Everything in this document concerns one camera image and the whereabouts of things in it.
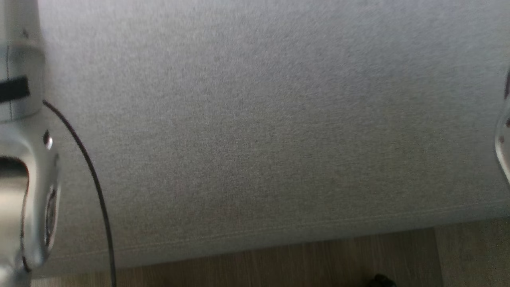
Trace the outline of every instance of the fabric texture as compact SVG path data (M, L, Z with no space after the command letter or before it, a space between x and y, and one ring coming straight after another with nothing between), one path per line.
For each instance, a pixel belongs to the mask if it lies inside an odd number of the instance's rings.
M508 0L39 2L46 98L120 268L510 214ZM63 125L36 276L108 267Z

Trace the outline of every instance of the wooden floor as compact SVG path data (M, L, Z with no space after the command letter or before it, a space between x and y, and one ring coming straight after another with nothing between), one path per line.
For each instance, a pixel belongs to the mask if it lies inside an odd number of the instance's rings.
M118 271L118 286L510 286L510 220L275 247ZM108 273L34 280L34 287L108 286Z

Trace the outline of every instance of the silver metal part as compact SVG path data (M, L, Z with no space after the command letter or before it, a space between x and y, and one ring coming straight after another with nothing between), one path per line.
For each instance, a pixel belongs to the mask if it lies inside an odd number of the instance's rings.
M44 53L36 0L0 0L0 82L28 78L30 97L0 104L0 122L32 115L42 106Z
M21 162L28 179L23 188L0 185L0 258L8 262L0 272L15 271L15 275L41 266L53 247L60 199L59 160L55 144L47 148L46 132L41 112L0 124L0 163L6 159Z
M28 277L23 266L21 226L28 173L23 163L0 159L0 286Z
M508 99L503 104L494 142L499 164L510 182L510 100Z
M55 240L59 161L40 111L40 38L36 0L0 0L0 82L26 77L30 91L0 103L0 287L30 285Z

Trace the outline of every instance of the gray fabric sofa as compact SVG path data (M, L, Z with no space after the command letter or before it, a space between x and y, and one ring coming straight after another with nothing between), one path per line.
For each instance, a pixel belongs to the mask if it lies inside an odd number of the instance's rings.
M510 214L508 0L40 1L46 98L119 268ZM61 150L54 251L108 267Z

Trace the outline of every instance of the cord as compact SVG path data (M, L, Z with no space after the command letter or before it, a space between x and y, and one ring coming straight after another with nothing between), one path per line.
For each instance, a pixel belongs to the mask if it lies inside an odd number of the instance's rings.
M72 135L72 138L74 138L74 141L76 141L76 144L80 148L80 151L83 154L83 157L85 158L85 161L87 161L87 165L90 169L90 174L92 175L92 179L94 180L94 184L97 190L97 197L99 197L99 204L101 205L101 211L103 213L103 220L105 222L105 231L106 231L106 239L108 241L108 254L110 257L110 277L111 277L111 284L112 287L117 286L117 275L115 273L115 255L113 252L113 240L112 240L112 231L110 229L110 221L108 220L108 213L106 211L106 204L105 199L103 197L103 190L101 189L101 185L99 184L99 179L97 178L97 173L95 171L94 165L92 164L92 161L90 160L90 156L87 153L87 150L85 150L85 146L83 145L82 141L76 134L74 128L71 126L69 121L64 117L64 115L52 104L48 103L46 100L42 100L42 104L45 105L48 109L50 109L65 125L67 130L69 130L69 133Z

